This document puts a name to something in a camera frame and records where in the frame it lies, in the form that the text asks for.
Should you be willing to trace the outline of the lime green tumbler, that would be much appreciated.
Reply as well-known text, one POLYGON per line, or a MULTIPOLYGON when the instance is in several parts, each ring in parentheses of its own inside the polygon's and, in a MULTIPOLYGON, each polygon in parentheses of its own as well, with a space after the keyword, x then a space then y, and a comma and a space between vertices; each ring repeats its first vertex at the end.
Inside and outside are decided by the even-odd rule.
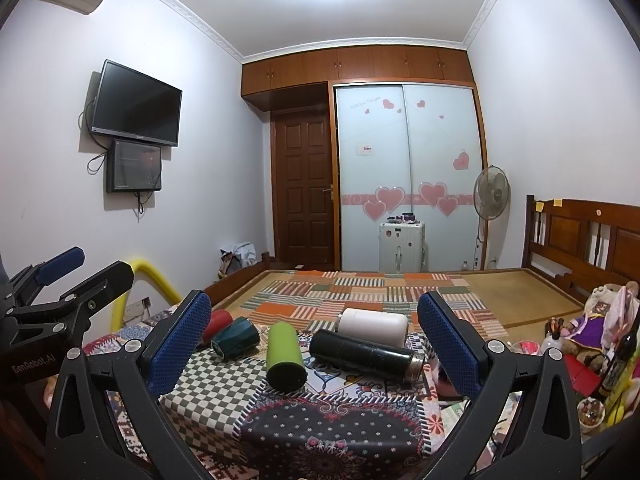
POLYGON ((273 390, 289 393, 306 384, 307 370, 291 324, 279 322, 270 326, 266 367, 267 382, 273 390))

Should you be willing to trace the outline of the dark green faceted cup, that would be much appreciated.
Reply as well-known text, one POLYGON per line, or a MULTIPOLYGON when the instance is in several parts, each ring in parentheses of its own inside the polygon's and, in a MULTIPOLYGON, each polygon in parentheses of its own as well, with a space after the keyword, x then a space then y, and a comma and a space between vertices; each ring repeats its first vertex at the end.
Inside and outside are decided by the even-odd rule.
POLYGON ((231 361, 252 352, 260 343, 260 335, 248 318, 240 316, 213 336, 210 346, 219 359, 231 361))

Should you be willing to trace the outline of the green white checkered cloth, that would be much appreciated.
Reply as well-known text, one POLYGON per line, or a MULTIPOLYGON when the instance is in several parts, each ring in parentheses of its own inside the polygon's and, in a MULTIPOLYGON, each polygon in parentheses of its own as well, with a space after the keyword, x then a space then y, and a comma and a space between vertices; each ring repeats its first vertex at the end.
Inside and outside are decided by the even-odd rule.
POLYGON ((224 362, 203 350, 191 356, 175 387, 160 397, 160 406, 192 448, 244 463, 240 428, 265 377, 263 359, 224 362))

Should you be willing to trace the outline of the red steel tumbler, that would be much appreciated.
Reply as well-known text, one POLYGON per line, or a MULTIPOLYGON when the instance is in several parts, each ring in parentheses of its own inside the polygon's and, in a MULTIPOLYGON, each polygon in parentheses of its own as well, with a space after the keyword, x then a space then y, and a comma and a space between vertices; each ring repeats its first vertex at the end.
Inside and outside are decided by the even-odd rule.
POLYGON ((212 339, 222 330, 227 328, 232 322, 233 318, 229 311, 224 309, 213 310, 213 312, 210 314, 210 319, 206 326, 206 329, 202 333, 201 342, 196 348, 198 350, 207 348, 210 345, 212 339))

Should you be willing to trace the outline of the stuffed toy in purple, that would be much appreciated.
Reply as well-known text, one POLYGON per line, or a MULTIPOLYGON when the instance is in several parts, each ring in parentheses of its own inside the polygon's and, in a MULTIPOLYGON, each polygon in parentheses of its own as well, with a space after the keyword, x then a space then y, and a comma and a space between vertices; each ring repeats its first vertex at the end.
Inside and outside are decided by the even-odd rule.
POLYGON ((639 284, 634 281, 593 289, 582 316, 570 323, 565 342, 579 351, 594 350, 612 358, 639 311, 638 293, 639 284))

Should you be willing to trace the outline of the pile of clothes in corner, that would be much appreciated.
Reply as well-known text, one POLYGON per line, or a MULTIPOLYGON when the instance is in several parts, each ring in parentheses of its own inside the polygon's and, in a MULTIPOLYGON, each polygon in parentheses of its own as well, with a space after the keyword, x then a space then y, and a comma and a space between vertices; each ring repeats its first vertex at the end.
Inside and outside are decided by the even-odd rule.
POLYGON ((231 244, 220 250, 218 278, 226 278, 239 270, 254 266, 257 262, 255 245, 251 242, 231 244))

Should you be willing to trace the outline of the patterned colourful table cloth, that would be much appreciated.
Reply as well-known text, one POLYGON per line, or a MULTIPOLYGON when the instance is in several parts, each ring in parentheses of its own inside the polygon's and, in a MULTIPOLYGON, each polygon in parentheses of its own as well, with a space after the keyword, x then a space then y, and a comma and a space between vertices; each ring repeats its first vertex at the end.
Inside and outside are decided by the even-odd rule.
MULTIPOLYGON (((252 323, 260 343, 236 360, 267 359, 268 334, 274 323, 252 323)), ((335 332, 335 326, 318 330, 335 332)), ((442 411, 456 402, 456 392, 439 369, 424 333, 408 330, 406 347, 422 353, 425 361, 418 379, 401 385, 316 361, 309 353, 316 331, 297 330, 307 370, 303 388, 282 393, 265 378, 254 397, 240 428, 244 463, 193 448, 214 478, 408 477, 444 442, 450 425, 442 411)))

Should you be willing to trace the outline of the wooden bed headboard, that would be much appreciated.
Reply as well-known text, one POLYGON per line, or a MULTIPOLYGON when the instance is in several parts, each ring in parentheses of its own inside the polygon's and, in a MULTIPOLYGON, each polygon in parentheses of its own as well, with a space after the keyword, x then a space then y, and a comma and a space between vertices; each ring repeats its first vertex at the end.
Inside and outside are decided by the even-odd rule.
POLYGON ((522 267, 586 299, 604 284, 639 279, 639 208, 526 197, 522 267))

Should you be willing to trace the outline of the black thermos bottle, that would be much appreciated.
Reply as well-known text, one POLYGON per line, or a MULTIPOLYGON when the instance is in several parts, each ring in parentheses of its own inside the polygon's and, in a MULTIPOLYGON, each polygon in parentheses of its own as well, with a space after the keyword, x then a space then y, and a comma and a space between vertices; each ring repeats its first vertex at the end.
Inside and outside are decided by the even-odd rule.
POLYGON ((335 367, 346 367, 398 380, 410 380, 415 374, 419 374, 425 361, 420 352, 375 344, 329 330, 314 333, 309 353, 317 361, 335 367))

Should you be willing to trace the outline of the orange striped patchwork bedspread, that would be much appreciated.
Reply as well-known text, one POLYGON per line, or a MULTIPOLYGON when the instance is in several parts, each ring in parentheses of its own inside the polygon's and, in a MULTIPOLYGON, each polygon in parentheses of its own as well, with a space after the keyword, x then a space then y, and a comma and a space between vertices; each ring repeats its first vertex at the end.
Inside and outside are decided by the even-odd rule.
POLYGON ((418 300, 433 290, 483 338, 508 336, 465 277, 452 273, 266 271, 218 306, 260 326, 285 321, 307 332, 334 327, 346 309, 399 313, 408 318, 414 333, 420 330, 418 300))

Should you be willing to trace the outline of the standing electric fan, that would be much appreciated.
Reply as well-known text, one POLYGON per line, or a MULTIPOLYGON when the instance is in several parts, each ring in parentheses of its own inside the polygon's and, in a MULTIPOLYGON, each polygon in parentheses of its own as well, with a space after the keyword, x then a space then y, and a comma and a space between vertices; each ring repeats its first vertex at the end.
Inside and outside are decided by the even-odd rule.
POLYGON ((472 199, 478 220, 475 244, 480 252, 474 256, 474 269, 485 270, 489 223, 504 213, 511 199, 511 185, 504 170, 495 165, 484 168, 475 180, 472 199))

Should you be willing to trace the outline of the brown wooden door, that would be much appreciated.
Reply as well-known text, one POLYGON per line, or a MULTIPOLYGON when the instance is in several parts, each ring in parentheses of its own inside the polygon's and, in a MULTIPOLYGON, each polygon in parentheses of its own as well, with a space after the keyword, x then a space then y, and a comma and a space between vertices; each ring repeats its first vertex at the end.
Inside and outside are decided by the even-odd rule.
POLYGON ((334 268, 332 148, 325 110, 273 119, 272 208, 277 257, 307 270, 334 268))

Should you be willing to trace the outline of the frosted sliding wardrobe with hearts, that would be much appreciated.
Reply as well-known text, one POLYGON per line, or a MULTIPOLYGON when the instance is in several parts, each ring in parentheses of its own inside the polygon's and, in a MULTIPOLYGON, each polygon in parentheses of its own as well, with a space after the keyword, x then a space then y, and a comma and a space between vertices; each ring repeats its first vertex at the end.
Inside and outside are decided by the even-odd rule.
POLYGON ((475 270, 472 195, 485 162, 473 89, 351 84, 334 93, 343 270, 378 271, 388 217, 424 223, 421 272, 475 270))

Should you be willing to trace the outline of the small black wall monitor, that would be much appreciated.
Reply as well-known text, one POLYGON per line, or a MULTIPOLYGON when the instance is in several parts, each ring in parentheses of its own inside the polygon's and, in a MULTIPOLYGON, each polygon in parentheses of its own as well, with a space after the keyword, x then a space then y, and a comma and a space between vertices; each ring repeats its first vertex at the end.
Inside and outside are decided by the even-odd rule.
POLYGON ((114 140, 106 155, 107 193, 156 192, 162 189, 159 146, 114 140))

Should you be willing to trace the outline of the black wall television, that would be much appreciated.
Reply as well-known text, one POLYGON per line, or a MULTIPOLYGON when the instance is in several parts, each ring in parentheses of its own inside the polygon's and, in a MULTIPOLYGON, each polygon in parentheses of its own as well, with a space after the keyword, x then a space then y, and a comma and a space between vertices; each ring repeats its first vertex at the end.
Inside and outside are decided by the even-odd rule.
POLYGON ((133 68, 105 60, 89 131, 175 148, 182 91, 133 68))

